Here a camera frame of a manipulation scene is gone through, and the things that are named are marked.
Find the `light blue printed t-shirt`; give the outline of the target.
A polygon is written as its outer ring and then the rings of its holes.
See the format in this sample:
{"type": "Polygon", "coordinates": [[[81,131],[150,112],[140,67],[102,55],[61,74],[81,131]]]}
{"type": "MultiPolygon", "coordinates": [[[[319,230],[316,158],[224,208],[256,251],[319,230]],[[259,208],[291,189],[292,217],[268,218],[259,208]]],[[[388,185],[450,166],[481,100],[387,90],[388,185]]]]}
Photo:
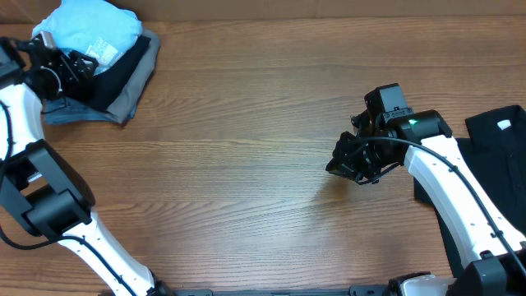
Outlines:
{"type": "Polygon", "coordinates": [[[49,32],[65,54],[76,50],[95,58],[95,74],[107,71],[142,34],[136,14],[104,0],[62,0],[61,5],[32,30],[49,32]]]}

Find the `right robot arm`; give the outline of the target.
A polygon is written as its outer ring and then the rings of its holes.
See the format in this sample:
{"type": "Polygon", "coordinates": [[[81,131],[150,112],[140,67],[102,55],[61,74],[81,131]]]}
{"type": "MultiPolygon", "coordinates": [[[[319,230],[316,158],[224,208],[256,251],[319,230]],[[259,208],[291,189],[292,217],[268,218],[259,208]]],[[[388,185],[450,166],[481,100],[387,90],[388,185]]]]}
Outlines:
{"type": "Polygon", "coordinates": [[[458,277],[419,272],[393,278],[379,295],[523,295],[525,236],[492,203],[434,109],[416,113],[399,84],[378,86],[336,142],[328,173],[358,185],[404,166],[450,231],[464,268],[458,277]]]}

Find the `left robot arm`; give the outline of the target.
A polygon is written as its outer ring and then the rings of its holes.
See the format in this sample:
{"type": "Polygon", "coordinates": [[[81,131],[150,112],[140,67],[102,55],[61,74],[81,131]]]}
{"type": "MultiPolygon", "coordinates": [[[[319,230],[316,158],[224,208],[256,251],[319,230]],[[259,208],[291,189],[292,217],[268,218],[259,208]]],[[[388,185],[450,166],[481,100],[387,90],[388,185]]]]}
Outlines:
{"type": "Polygon", "coordinates": [[[90,83],[98,63],[63,53],[49,32],[27,41],[1,39],[1,206],[39,249],[59,243],[74,252],[115,295],[170,295],[132,257],[95,210],[87,182],[44,139],[42,101],[90,83]]]}

